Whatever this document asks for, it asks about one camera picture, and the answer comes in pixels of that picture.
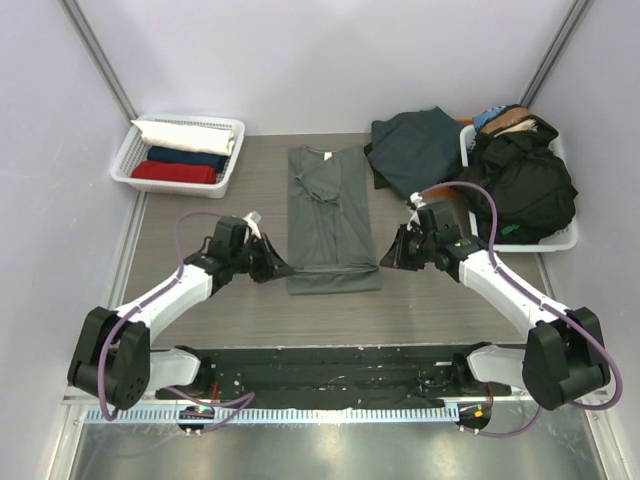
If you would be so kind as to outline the grey t shirt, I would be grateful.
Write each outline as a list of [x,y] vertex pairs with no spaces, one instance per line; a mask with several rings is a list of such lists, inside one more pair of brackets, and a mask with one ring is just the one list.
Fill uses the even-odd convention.
[[363,148],[293,147],[287,159],[289,294],[380,290]]

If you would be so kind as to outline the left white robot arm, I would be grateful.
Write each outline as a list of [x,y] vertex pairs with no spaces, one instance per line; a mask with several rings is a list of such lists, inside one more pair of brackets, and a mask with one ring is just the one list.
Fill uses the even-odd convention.
[[141,297],[86,316],[68,370],[69,383],[97,398],[104,418],[136,405],[148,391],[173,390],[205,397],[214,380],[212,361],[178,346],[155,351],[155,339],[174,321],[213,297],[235,276],[257,284],[293,275],[258,226],[260,217],[220,216],[212,235],[177,270]]

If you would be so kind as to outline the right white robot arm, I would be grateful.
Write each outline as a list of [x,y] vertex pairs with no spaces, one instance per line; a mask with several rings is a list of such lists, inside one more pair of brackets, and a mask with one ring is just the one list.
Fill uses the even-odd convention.
[[491,254],[485,242],[463,235],[446,201],[410,205],[381,266],[418,271],[431,264],[479,294],[522,335],[522,348],[482,344],[451,371],[457,391],[472,395],[486,383],[523,389],[554,410],[607,386],[611,369],[597,316],[546,296]]

